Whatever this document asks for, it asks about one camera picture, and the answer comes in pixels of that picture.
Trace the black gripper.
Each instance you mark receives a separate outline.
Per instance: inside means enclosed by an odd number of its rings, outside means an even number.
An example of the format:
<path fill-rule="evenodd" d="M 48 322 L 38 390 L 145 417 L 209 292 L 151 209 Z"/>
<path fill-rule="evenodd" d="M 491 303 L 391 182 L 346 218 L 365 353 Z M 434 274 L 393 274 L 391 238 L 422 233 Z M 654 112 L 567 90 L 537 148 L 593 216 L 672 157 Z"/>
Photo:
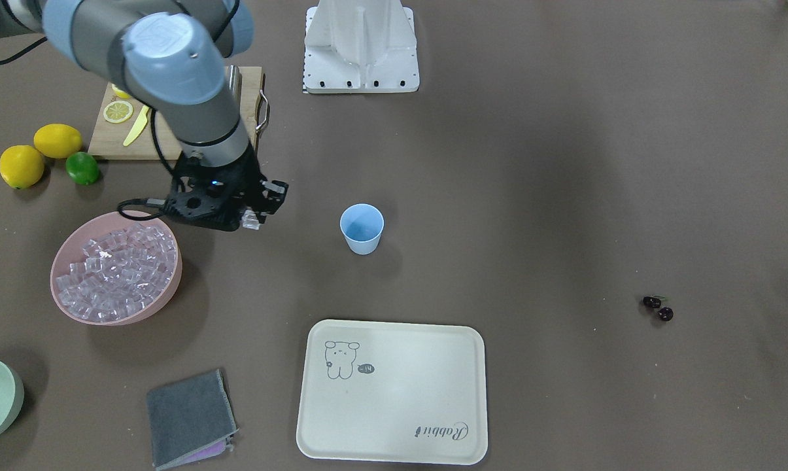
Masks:
<path fill-rule="evenodd" d="M 210 197 L 229 199 L 239 208 L 239 227 L 259 230 L 266 215 L 274 215 L 285 202 L 289 185 L 266 180 L 253 147 L 230 164 L 209 167 L 183 152 L 173 167 L 172 192 L 202 191 Z"/>

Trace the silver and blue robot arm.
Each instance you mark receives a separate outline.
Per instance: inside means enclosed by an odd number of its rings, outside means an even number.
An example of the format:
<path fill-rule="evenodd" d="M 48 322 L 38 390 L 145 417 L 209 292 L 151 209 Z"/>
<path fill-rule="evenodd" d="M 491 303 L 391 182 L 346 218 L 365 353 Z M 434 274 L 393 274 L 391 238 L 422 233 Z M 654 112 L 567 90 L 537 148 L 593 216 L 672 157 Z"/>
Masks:
<path fill-rule="evenodd" d="M 255 25 L 241 1 L 0 1 L 0 39 L 38 33 L 84 71 L 161 115 L 181 152 L 163 199 L 119 203 L 221 232 L 256 230 L 288 186 L 260 171 L 256 144 L 224 60 L 247 50 Z"/>

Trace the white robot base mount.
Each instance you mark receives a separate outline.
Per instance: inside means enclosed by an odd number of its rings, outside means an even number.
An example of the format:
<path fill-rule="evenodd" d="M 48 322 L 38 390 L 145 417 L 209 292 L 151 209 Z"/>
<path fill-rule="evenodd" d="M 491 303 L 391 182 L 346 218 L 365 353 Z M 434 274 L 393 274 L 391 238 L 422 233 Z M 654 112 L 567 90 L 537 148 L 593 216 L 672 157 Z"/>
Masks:
<path fill-rule="evenodd" d="M 420 87 L 417 30 L 400 1 L 320 1 L 307 9 L 302 90 L 397 94 Z"/>

